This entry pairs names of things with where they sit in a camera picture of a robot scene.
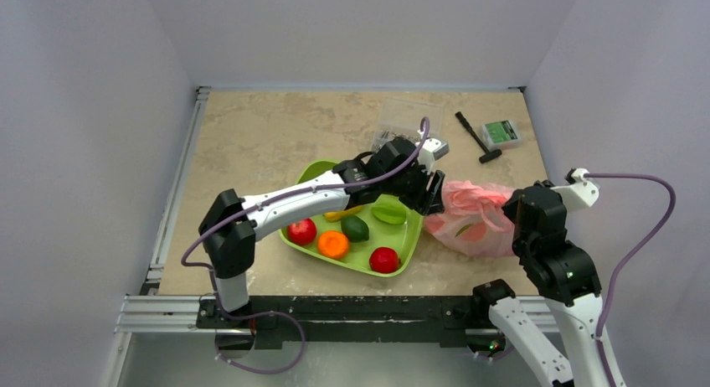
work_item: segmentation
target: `white wall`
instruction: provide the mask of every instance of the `white wall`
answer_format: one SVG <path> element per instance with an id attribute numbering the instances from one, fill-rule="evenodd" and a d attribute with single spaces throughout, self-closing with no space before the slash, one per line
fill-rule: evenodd
<path id="1" fill-rule="evenodd" d="M 577 0 L 526 97 L 553 179 L 572 166 L 654 173 L 666 228 L 624 269 L 609 328 L 628 385 L 706 385 L 710 359 L 710 0 Z M 603 283 L 666 207 L 665 189 L 603 181 L 573 237 Z"/>
<path id="2" fill-rule="evenodd" d="M 150 0 L 200 85 L 504 88 L 574 0 Z"/>
<path id="3" fill-rule="evenodd" d="M 96 386 L 194 101 L 147 0 L 0 0 L 2 385 Z"/>

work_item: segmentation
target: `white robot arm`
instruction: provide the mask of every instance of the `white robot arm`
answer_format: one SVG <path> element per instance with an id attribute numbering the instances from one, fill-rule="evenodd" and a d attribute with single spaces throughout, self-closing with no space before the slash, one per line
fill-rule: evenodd
<path id="1" fill-rule="evenodd" d="M 543 386 L 610 387 L 594 336 L 602 311 L 599 278 L 587 253 L 566 240 L 564 228 L 568 211 L 591 207 L 599 197 L 587 173 L 574 169 L 567 186 L 537 183 L 517 190 L 504 207 L 516 225 L 513 251 L 545 297 L 569 361 L 533 324 L 503 280 L 474 288 L 481 315 L 506 334 Z M 616 383 L 625 385 L 606 331 L 601 340 Z"/>
<path id="2" fill-rule="evenodd" d="M 443 157 L 448 152 L 448 144 L 442 142 L 441 140 L 435 138 L 429 138 L 424 141 L 419 156 L 417 157 L 416 167 L 423 167 L 415 169 L 417 173 L 425 173 L 426 177 L 422 179 L 428 179 L 429 173 L 432 173 L 432 169 L 435 160 Z M 367 164 L 362 165 L 363 168 L 352 168 L 353 173 L 361 173 L 362 175 L 356 176 L 353 174 L 355 180 L 363 180 L 367 176 L 368 168 Z M 317 186 L 319 184 L 344 184 L 346 182 L 345 178 L 348 177 L 346 171 L 338 170 L 336 166 L 334 171 L 327 171 L 321 176 L 309 180 L 304 183 L 299 183 L 295 186 L 289 188 L 283 188 L 282 190 L 277 190 L 275 192 L 267 194 L 258 194 L 255 196 L 244 196 L 244 206 L 258 205 L 260 201 L 263 201 L 269 196 L 276 196 L 279 194 L 287 193 L 291 190 L 307 187 L 307 186 Z M 412 184 L 412 187 L 421 188 L 421 190 L 426 191 L 426 184 L 418 183 Z M 368 190 L 368 199 L 372 199 L 374 196 L 373 189 Z M 382 193 L 387 194 L 397 194 L 404 195 L 404 191 L 395 190 L 383 190 Z M 308 194 L 297 194 L 296 196 L 288 197 L 279 200 L 275 203 L 269 204 L 263 209 L 259 209 L 251 214 L 247 214 L 248 220 L 253 220 L 256 223 L 254 231 L 256 233 L 256 240 L 261 240 L 264 236 L 270 234 L 271 232 L 276 232 L 284 228 L 289 224 L 293 224 L 301 219 L 310 218 L 314 215 L 319 215 L 323 213 L 328 213 L 332 211 L 340 211 L 348 206 L 364 204 L 362 200 L 358 201 L 356 204 L 351 204 L 352 193 L 349 193 L 345 188 L 334 188 L 328 190 L 315 190 L 313 193 Z M 421 210 L 421 207 L 412 207 L 413 209 Z M 427 212 L 431 213 L 431 208 L 427 208 Z"/>

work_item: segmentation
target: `green avocado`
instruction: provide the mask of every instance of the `green avocado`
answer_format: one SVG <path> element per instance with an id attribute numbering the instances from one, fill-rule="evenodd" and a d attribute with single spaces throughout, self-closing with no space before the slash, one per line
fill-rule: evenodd
<path id="1" fill-rule="evenodd" d="M 351 242 L 370 240 L 370 229 L 368 225 L 356 215 L 348 215 L 341 219 L 340 229 Z"/>

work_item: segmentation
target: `label on box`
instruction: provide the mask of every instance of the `label on box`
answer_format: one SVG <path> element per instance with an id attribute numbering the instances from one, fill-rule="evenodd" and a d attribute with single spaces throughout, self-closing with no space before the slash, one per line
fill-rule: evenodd
<path id="1" fill-rule="evenodd" d="M 496 121 L 486 124 L 486 130 L 494 143 L 517 140 L 517 134 L 512 129 L 510 121 Z"/>

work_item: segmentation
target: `cable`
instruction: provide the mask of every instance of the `cable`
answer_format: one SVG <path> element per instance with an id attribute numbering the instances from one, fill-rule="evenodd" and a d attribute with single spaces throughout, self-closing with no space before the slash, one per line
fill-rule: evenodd
<path id="1" fill-rule="evenodd" d="M 509 345 L 509 348 L 504 349 L 503 352 L 499 355 L 492 356 L 492 354 L 491 354 L 486 357 L 483 357 L 480 354 L 478 354 L 478 352 L 476 352 L 473 355 L 473 359 L 480 360 L 481 362 L 487 362 L 489 364 L 492 364 L 493 362 L 497 362 L 501 359 L 505 359 L 511 353 L 515 352 L 515 347 L 510 342 L 508 342 L 507 344 Z"/>
<path id="2" fill-rule="evenodd" d="M 353 161 L 360 161 L 361 159 L 365 157 L 369 157 L 373 155 L 375 152 L 374 151 L 366 151 L 366 152 L 360 152 L 355 158 L 353 158 Z"/>
<path id="3" fill-rule="evenodd" d="M 317 190 L 324 190 L 324 189 L 330 190 L 330 189 L 335 189 L 335 188 L 351 188 L 351 187 L 358 187 L 358 186 L 368 186 L 370 184 L 382 182 L 385 179 L 391 178 L 394 175 L 396 175 L 397 173 L 399 173 L 400 171 L 402 171 L 403 169 L 405 169 L 406 167 L 408 167 L 419 156 L 419 152 L 421 151 L 422 147 L 424 146 L 424 140 L 426 140 L 426 138 L 429 136 L 430 124 L 429 124 L 429 118 L 427 116 L 422 118 L 421 123 L 419 124 L 419 129 L 422 131 L 422 136 L 421 136 L 422 142 L 420 142 L 419 145 L 416 146 L 414 151 L 412 151 L 412 153 L 407 157 L 407 159 L 405 159 L 402 163 L 400 163 L 395 169 L 385 173 L 384 175 L 380 175 L 380 176 L 377 176 L 376 178 L 363 180 L 360 182 L 340 183 L 340 184 L 321 184 L 321 185 L 316 186 L 315 188 L 312 188 L 312 187 L 298 188 L 298 189 L 291 190 L 291 191 L 288 191 L 288 192 L 285 192 L 282 194 L 278 194 L 274 197 L 268 198 L 268 199 L 262 201 L 260 203 L 260 205 L 262 207 L 265 207 L 269 204 L 272 204 L 272 203 L 282 200 L 282 199 L 287 199 L 289 197 L 292 197 L 292 196 L 295 196 L 298 194 L 303 194 L 303 193 L 313 193 Z M 208 263 L 203 263 L 203 262 L 199 262 L 199 261 L 188 261 L 188 258 L 193 253 L 193 251 L 195 249 L 197 249 L 197 247 L 199 245 L 201 245 L 211 234 L 220 230 L 223 226 L 225 226 L 226 224 L 229 224 L 230 222 L 236 220 L 237 218 L 239 218 L 243 215 L 247 215 L 251 212 L 254 212 L 255 210 L 258 209 L 258 207 L 259 206 L 254 205 L 254 206 L 248 207 L 247 209 L 243 209 L 243 210 L 239 211 L 238 213 L 232 214 L 229 217 L 218 222 L 212 228 L 209 228 L 208 230 L 206 230 L 203 234 L 201 234 L 199 236 L 199 238 L 197 238 L 197 240 L 195 240 L 190 245 L 190 247 L 188 247 L 188 249 L 185 251 L 185 253 L 183 253 L 183 257 L 180 259 L 180 263 L 186 267 L 203 267 L 203 268 L 208 269 L 209 279 L 210 279 L 210 282 L 212 283 L 212 289 L 214 290 L 214 299 L 217 302 L 217 305 L 219 306 L 219 310 L 221 311 L 221 313 L 224 317 L 232 319 L 232 320 L 243 321 L 243 320 L 250 320 L 252 318 L 257 318 L 257 317 L 276 315 L 276 316 L 285 317 L 296 325 L 296 328 L 298 328 L 298 333 L 301 335 L 301 348 L 299 349 L 299 352 L 296 355 L 296 357 L 290 363 L 288 363 L 286 366 L 283 366 L 283 367 L 277 368 L 277 369 L 256 369 L 256 368 L 252 368 L 250 366 L 246 366 L 244 364 L 236 363 L 236 362 L 232 361 L 232 359 L 227 359 L 226 357 L 224 357 L 224 355 L 222 355 L 221 352 L 219 352 L 219 346 L 217 345 L 217 341 L 215 340 L 214 347 L 217 350 L 216 359 L 221 359 L 226 364 L 230 364 L 234 367 L 237 367 L 237 368 L 240 368 L 243 370 L 247 370 L 252 373 L 278 374 L 281 372 L 285 372 L 288 369 L 291 369 L 292 367 L 294 367 L 298 363 L 298 361 L 301 360 L 303 353 L 306 351 L 306 333 L 303 331 L 303 327 L 301 326 L 301 324 L 298 323 L 298 321 L 295 318 L 293 318 L 291 315 L 289 315 L 287 313 L 283 313 L 283 312 L 273 312 L 273 311 L 272 312 L 259 312 L 259 313 L 250 314 L 248 316 L 232 316 L 224 308 L 224 305 L 222 304 L 222 300 L 219 296 L 219 293 L 217 292 L 217 283 L 214 279 L 214 267 L 212 267 L 212 265 L 210 265 Z"/>
<path id="4" fill-rule="evenodd" d="M 214 350 L 217 352 L 217 356 L 215 359 L 220 359 L 226 364 L 232 365 L 235 368 L 239 368 L 242 370 L 246 370 L 251 373 L 256 373 L 256 374 L 278 374 L 278 373 L 283 373 L 286 372 L 288 369 L 296 366 L 296 364 L 301 360 L 303 357 L 303 354 L 306 351 L 306 332 L 303 331 L 303 326 L 296 320 L 293 316 L 291 316 L 288 313 L 284 312 L 275 312 L 275 311 L 269 311 L 269 312 L 258 312 L 254 314 L 249 314 L 246 316 L 232 316 L 227 312 L 227 309 L 224 308 L 224 305 L 222 304 L 222 299 L 219 298 L 219 293 L 217 292 L 217 282 L 214 279 L 214 270 L 209 271 L 209 281 L 212 283 L 212 289 L 214 289 L 214 300 L 217 302 L 217 306 L 219 307 L 219 311 L 222 313 L 223 317 L 226 317 L 230 320 L 236 320 L 236 321 L 244 321 L 244 320 L 250 320 L 253 318 L 258 318 L 258 317 L 266 317 L 266 316 L 281 316 L 287 318 L 289 321 L 294 323 L 296 325 L 296 328 L 298 329 L 298 333 L 301 335 L 301 346 L 298 349 L 298 353 L 296 354 L 296 357 L 293 358 L 286 366 L 282 366 L 280 368 L 276 369 L 257 369 L 257 368 L 252 368 L 251 366 L 247 366 L 245 364 L 240 364 L 238 362 L 234 362 L 232 359 L 229 359 L 225 357 L 220 351 L 219 351 L 219 346 L 217 344 L 217 337 L 215 336 L 214 339 Z"/>
<path id="5" fill-rule="evenodd" d="M 614 271 L 611 273 L 611 279 L 609 280 L 609 289 L 606 294 L 606 300 L 602 306 L 601 314 L 599 315 L 599 321 L 597 322 L 597 328 L 595 330 L 597 338 L 597 348 L 599 349 L 599 356 L 601 357 L 602 365 L 604 366 L 604 372 L 606 373 L 606 378 L 611 385 L 616 385 L 614 382 L 614 375 L 611 373 L 611 367 L 609 365 L 609 360 L 606 358 L 606 353 L 604 351 L 604 344 L 601 342 L 602 333 L 604 332 L 604 325 L 606 324 L 606 319 L 609 316 L 609 311 L 611 310 L 611 303 L 614 301 L 614 291 L 616 287 L 616 279 L 619 277 L 621 269 L 624 268 L 626 263 L 628 263 L 631 258 L 646 244 L 653 236 L 655 236 L 661 227 L 668 221 L 676 207 L 676 191 L 673 189 L 670 183 L 667 181 L 657 178 L 652 175 L 641 175 L 633 173 L 587 173 L 586 178 L 609 178 L 609 179 L 641 179 L 650 180 L 652 182 L 659 183 L 666 190 L 668 190 L 669 201 L 666 213 L 663 214 L 661 220 L 658 224 L 653 227 L 651 232 L 646 235 L 629 253 L 627 253 L 619 264 L 616 265 Z"/>

